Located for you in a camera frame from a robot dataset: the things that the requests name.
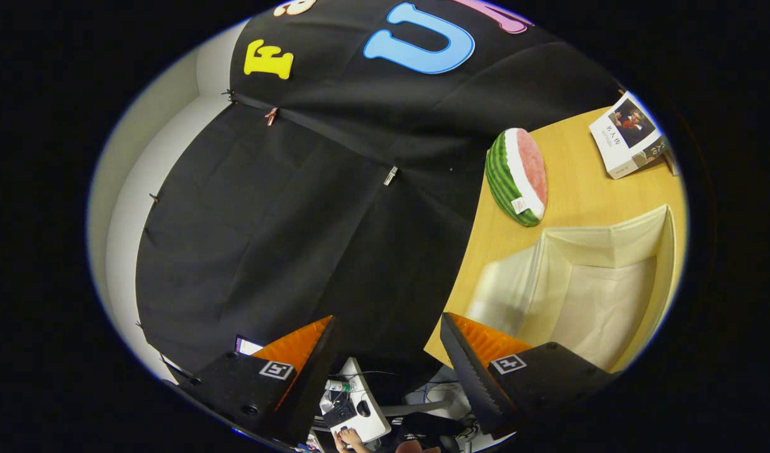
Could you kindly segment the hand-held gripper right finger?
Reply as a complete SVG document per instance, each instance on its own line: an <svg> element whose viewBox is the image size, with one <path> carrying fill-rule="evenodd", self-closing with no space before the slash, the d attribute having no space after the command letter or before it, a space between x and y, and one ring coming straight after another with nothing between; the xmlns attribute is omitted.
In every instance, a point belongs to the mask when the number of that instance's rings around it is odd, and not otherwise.
<svg viewBox="0 0 770 453"><path fill-rule="evenodd" d="M456 313L440 338L486 435L543 430L616 379L558 342L532 347Z"/></svg>

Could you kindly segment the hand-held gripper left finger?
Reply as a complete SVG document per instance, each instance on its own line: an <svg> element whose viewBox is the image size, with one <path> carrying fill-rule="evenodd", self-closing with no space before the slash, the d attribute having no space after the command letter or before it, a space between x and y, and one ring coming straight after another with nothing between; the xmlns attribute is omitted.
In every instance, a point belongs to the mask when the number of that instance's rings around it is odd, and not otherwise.
<svg viewBox="0 0 770 453"><path fill-rule="evenodd" d="M252 355L223 353L170 387L240 435L294 448L308 438L339 341L337 319L328 315Z"/></svg>

